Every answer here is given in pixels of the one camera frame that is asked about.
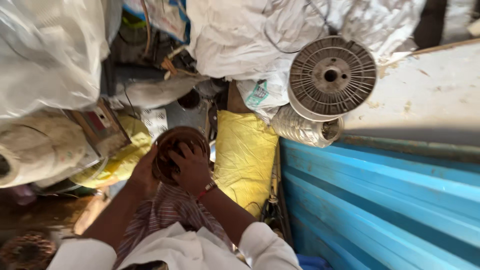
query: metal spool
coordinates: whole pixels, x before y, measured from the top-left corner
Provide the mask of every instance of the metal spool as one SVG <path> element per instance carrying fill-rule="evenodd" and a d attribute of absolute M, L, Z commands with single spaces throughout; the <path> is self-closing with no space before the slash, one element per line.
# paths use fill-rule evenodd
<path fill-rule="evenodd" d="M 330 36 L 303 47 L 290 69 L 288 96 L 295 111 L 329 121 L 355 109 L 376 82 L 375 60 L 355 41 Z"/>

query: wire spool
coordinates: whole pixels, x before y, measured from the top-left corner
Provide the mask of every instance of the wire spool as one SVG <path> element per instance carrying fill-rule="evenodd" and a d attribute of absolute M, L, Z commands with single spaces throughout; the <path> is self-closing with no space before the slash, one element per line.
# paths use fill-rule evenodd
<path fill-rule="evenodd" d="M 12 265 L 9 269 L 45 269 L 55 251 L 55 243 L 45 233 L 30 231 L 8 240 L 0 249 L 0 258 Z"/>
<path fill-rule="evenodd" d="M 331 121 L 362 104 L 376 82 L 376 64 L 355 41 L 329 36 L 303 47 L 290 68 L 292 108 L 312 121 Z"/>
<path fill-rule="evenodd" d="M 296 113 L 290 105 L 285 105 L 273 117 L 272 127 L 286 139 L 324 148 L 342 134 L 343 119 L 339 117 L 326 122 L 314 122 Z"/>
<path fill-rule="evenodd" d="M 172 178 L 173 172 L 180 172 L 178 165 L 170 158 L 168 152 L 170 150 L 176 152 L 183 157 L 183 153 L 178 147 L 179 143 L 185 143 L 193 152 L 193 145 L 198 145 L 202 152 L 210 158 L 210 146 L 205 136 L 198 130 L 187 127 L 178 126 L 162 133 L 156 140 L 158 146 L 158 154 L 152 165 L 152 173 L 155 178 L 164 184 L 178 185 Z"/>

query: white shirt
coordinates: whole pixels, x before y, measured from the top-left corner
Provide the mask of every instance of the white shirt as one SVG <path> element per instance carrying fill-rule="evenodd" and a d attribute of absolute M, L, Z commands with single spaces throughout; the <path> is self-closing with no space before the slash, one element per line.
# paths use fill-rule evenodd
<path fill-rule="evenodd" d="M 240 240 L 239 251 L 254 270 L 301 270 L 293 249 L 265 223 L 252 223 Z M 59 248 L 47 270 L 110 270 L 115 250 L 95 239 L 71 239 Z M 147 236 L 117 268 L 164 261 L 169 270 L 248 270 L 218 237 L 201 228 L 186 232 L 180 223 Z"/>

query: shirt sleeve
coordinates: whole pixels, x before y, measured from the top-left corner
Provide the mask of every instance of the shirt sleeve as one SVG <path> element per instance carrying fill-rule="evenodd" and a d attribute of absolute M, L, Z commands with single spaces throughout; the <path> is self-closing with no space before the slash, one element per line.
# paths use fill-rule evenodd
<path fill-rule="evenodd" d="M 47 270 L 105 270 L 112 269 L 117 254 L 108 244 L 95 239 L 64 241 Z"/>
<path fill-rule="evenodd" d="M 262 222 L 254 222 L 243 232 L 239 251 L 253 270 L 301 270 L 293 249 Z"/>

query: person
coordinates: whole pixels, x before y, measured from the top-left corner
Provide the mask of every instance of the person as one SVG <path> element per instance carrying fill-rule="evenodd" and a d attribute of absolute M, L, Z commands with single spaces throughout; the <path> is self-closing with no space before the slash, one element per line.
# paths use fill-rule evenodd
<path fill-rule="evenodd" d="M 284 240 L 216 187 L 200 147 L 179 148 L 183 157 L 169 152 L 179 186 L 157 188 L 152 146 L 82 237 L 62 243 L 48 269 L 301 270 Z"/>

